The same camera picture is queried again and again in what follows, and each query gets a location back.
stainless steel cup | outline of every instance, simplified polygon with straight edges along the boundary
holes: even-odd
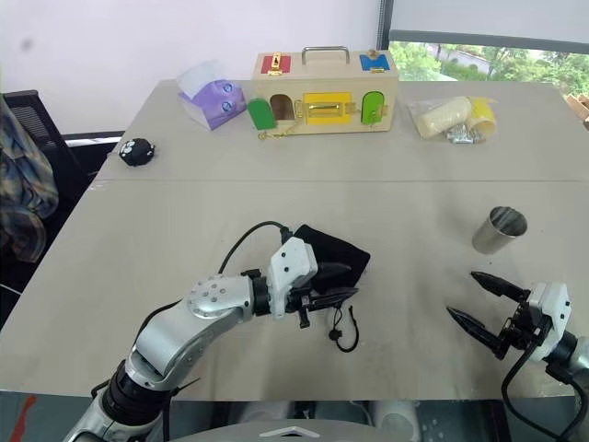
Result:
[[[525,216],[511,207],[495,207],[472,237],[476,251],[490,255],[527,231]]]

plastic bag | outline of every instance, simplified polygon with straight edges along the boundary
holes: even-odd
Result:
[[[484,97],[453,97],[413,101],[408,107],[422,138],[445,134],[452,143],[474,144],[495,132],[495,115],[489,103]]]

black office chair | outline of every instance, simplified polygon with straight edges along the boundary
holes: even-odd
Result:
[[[39,98],[39,92],[25,90],[3,94],[3,97],[10,110],[52,165],[53,177],[59,193],[59,205],[51,216],[43,219],[47,233],[46,251],[86,191],[91,179],[82,170],[55,127]],[[0,281],[18,292],[24,290],[39,264],[17,261],[10,250],[2,250],[1,261]]]

green door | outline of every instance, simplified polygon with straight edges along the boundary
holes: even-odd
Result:
[[[373,90],[362,99],[362,124],[374,124],[383,119],[385,96],[382,92]]]
[[[276,120],[268,101],[265,99],[253,99],[248,103],[248,112],[256,129],[264,131],[276,127]]]

wooden box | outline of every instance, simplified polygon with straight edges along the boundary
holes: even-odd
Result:
[[[388,51],[261,53],[252,80],[249,114],[266,134],[390,130],[398,72]]]

